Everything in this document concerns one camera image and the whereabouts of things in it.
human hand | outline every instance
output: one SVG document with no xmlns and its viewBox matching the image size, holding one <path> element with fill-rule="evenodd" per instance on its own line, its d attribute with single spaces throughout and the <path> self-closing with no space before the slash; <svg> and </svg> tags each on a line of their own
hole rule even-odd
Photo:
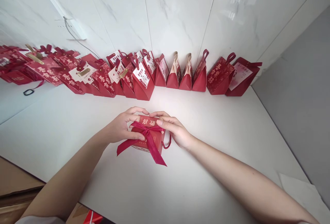
<svg viewBox="0 0 330 224">
<path fill-rule="evenodd" d="M 171 117 L 164 111 L 150 113 L 150 117 L 159 117 L 157 124 L 168 131 L 179 147 L 189 149 L 190 145 L 196 139 L 186 128 L 180 123 L 176 117 Z"/>
<path fill-rule="evenodd" d="M 135 115 L 136 112 L 142 112 L 149 115 L 149 112 L 141 107 L 131 107 L 127 111 L 120 113 L 107 126 L 101 129 L 93 136 L 93 139 L 108 145 L 109 143 L 116 143 L 125 139 L 139 139 L 144 141 L 144 136 L 139 132 L 128 131 L 127 123 L 132 121 L 140 121 L 140 116 Z"/>
</svg>

forearm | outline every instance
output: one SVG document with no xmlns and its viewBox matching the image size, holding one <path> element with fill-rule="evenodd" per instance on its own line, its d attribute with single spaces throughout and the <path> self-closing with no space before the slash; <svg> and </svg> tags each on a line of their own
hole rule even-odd
<svg viewBox="0 0 330 224">
<path fill-rule="evenodd" d="M 57 216 L 66 221 L 78 202 L 106 144 L 92 137 L 44 186 L 23 216 Z"/>
<path fill-rule="evenodd" d="M 194 138 L 188 151 L 259 221 L 318 223 L 293 198 L 247 164 Z"/>
</svg>

electrical outlet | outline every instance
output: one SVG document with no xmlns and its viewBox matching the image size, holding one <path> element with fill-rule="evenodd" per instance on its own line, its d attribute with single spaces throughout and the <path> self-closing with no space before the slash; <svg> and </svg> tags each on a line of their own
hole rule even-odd
<svg viewBox="0 0 330 224">
<path fill-rule="evenodd" d="M 65 26 L 65 21 L 63 20 L 55 20 L 56 22 L 56 26 L 59 30 L 62 31 L 62 34 L 65 36 L 66 39 L 68 40 L 75 40 L 72 35 L 68 32 L 66 26 Z M 79 23 L 74 20 L 74 19 L 67 19 L 67 26 L 68 29 L 70 30 L 70 32 L 74 35 L 74 37 L 77 40 L 85 40 L 87 39 L 85 32 L 83 31 L 83 29 L 81 28 L 81 26 L 79 25 Z"/>
</svg>

black cord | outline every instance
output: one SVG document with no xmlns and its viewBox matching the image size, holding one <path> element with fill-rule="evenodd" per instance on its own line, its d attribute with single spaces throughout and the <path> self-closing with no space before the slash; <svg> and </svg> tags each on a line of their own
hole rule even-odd
<svg viewBox="0 0 330 224">
<path fill-rule="evenodd" d="M 65 16 L 63 16 L 63 18 L 64 18 L 64 22 L 65 22 L 65 27 L 66 27 L 66 29 L 68 30 L 68 32 L 71 34 L 71 36 L 75 39 L 75 41 L 77 41 L 78 43 L 80 43 L 79 41 L 78 41 L 78 39 L 76 39 L 76 37 L 70 32 L 70 30 L 69 30 L 69 28 L 68 28 L 68 22 L 66 21 L 67 20 L 67 18 L 65 17 Z M 98 59 L 100 59 L 99 58 L 99 56 L 98 55 L 96 55 L 91 49 L 89 49 L 89 48 L 87 48 L 86 46 L 84 46 L 82 43 L 80 43 L 83 47 L 85 47 L 86 49 L 88 49 L 90 52 L 92 52 Z"/>
</svg>

ribbon tail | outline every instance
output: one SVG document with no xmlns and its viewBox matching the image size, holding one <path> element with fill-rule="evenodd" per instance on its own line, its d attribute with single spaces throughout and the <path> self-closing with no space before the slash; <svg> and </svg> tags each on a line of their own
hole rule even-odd
<svg viewBox="0 0 330 224">
<path fill-rule="evenodd" d="M 151 153 L 152 158 L 156 162 L 156 164 L 167 166 L 165 164 L 165 161 L 163 160 L 161 154 L 159 153 L 158 149 L 156 148 L 156 144 L 154 143 L 154 140 L 151 136 L 151 134 L 148 132 L 147 135 L 147 145 L 149 152 Z"/>
<path fill-rule="evenodd" d="M 125 142 L 123 142 L 122 144 L 120 144 L 117 147 L 117 156 L 120 155 L 121 152 L 123 152 L 125 149 L 129 148 L 130 146 L 132 146 L 133 144 L 139 142 L 140 140 L 133 140 L 133 139 L 128 139 Z"/>
</svg>

